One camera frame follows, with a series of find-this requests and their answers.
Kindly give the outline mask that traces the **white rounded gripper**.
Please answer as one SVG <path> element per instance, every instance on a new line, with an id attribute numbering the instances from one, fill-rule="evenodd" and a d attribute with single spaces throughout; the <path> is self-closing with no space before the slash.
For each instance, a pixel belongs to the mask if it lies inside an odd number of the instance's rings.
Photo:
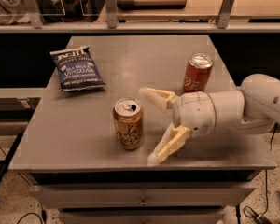
<path id="1" fill-rule="evenodd" d="M 140 88 L 142 98 L 167 112 L 172 108 L 173 124 L 147 158 L 148 166 L 159 165 L 178 151 L 192 137 L 208 135 L 215 128 L 215 109 L 211 98 L 204 92 L 185 93 L 178 96 L 172 91 Z"/>

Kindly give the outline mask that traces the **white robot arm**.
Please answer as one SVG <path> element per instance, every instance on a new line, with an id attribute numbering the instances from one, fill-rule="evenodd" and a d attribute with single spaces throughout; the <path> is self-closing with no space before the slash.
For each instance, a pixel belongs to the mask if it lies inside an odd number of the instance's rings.
<path id="1" fill-rule="evenodd" d="M 266 133 L 275 123 L 280 125 L 280 80 L 263 74 L 246 77 L 238 90 L 178 96 L 171 91 L 141 88 L 139 94 L 159 110 L 172 112 L 172 123 L 147 158 L 150 166 L 164 162 L 190 138 L 216 130 Z"/>

